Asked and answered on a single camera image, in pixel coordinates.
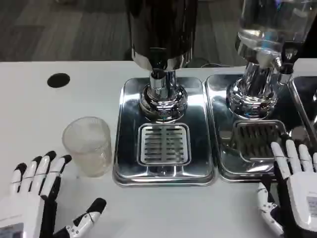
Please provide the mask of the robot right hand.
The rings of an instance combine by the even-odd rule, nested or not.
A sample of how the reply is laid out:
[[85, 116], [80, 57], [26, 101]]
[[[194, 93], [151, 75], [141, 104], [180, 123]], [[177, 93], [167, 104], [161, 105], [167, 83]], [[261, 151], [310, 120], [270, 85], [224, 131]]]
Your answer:
[[258, 210], [264, 222], [279, 238], [317, 236], [317, 155], [306, 145], [286, 140], [286, 151], [277, 142], [270, 147], [279, 202], [270, 192], [271, 180], [258, 185]]

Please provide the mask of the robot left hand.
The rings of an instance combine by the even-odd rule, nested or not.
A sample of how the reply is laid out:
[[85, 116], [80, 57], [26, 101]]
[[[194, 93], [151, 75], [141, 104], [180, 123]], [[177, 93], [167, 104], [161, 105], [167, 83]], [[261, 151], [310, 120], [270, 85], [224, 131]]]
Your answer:
[[61, 175], [71, 160], [71, 155], [49, 151], [15, 167], [9, 194], [0, 199], [2, 238], [82, 238], [93, 228], [106, 208], [103, 198], [96, 198], [71, 225], [54, 230]]

